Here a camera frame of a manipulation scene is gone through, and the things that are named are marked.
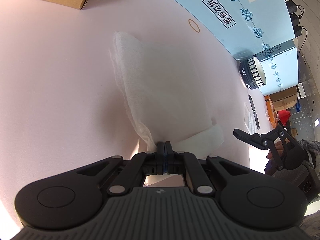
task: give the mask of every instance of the human hand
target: human hand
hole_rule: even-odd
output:
[[[276,143],[275,143],[275,146],[276,146],[276,149],[277,149],[277,151],[278,151],[279,156],[281,157],[281,156],[283,155],[283,151],[284,151],[283,145],[282,145],[281,141],[276,142]],[[272,153],[271,153],[271,151],[269,150],[268,155],[267,155],[267,159],[270,160],[272,157],[273,157],[273,156],[272,156]]]

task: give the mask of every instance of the pink table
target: pink table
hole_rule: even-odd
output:
[[[212,121],[223,129],[216,154],[249,166],[248,145],[232,135],[246,129],[244,103],[250,107],[237,63],[174,0],[90,0],[82,11],[0,0],[0,16],[0,206],[19,227],[13,201],[23,186],[112,155],[130,158],[137,146],[109,56],[114,31],[188,49]],[[264,97],[250,94],[260,133],[268,132]],[[13,223],[5,221],[3,240]]]

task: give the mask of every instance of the sleeve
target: sleeve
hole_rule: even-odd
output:
[[[309,161],[313,164],[316,174],[319,176],[320,173],[320,142],[300,140],[299,143],[307,151]]]

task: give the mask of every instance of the person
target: person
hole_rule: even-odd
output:
[[[308,160],[315,169],[317,176],[320,172],[320,142],[310,140],[300,140],[298,143],[306,150],[306,160]],[[284,148],[281,141],[276,142],[276,149],[280,157],[283,155]],[[272,158],[272,154],[269,151],[267,155],[268,159]],[[320,201],[320,196],[317,196],[312,202]],[[311,237],[313,240],[320,240],[320,210],[316,213],[308,216],[304,216],[300,228]]]

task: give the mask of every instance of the striped rim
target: striped rim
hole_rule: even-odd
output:
[[[267,82],[260,61],[257,59],[257,57],[253,57],[248,59],[248,64],[257,86],[264,86]]]

